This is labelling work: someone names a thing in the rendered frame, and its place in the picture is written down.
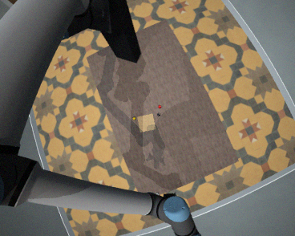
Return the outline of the tan mat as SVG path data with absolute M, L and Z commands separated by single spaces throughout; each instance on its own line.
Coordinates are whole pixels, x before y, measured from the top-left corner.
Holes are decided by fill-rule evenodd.
M 153 113 L 145 116 L 138 116 L 137 119 L 140 132 L 146 132 L 156 129 Z

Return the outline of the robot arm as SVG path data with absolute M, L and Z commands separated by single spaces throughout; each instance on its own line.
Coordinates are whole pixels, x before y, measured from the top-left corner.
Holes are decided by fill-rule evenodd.
M 84 181 L 18 156 L 30 110 L 59 44 L 106 21 L 104 0 L 17 0 L 0 19 L 0 205 L 33 202 L 151 215 L 170 224 L 176 236 L 201 236 L 182 197 Z

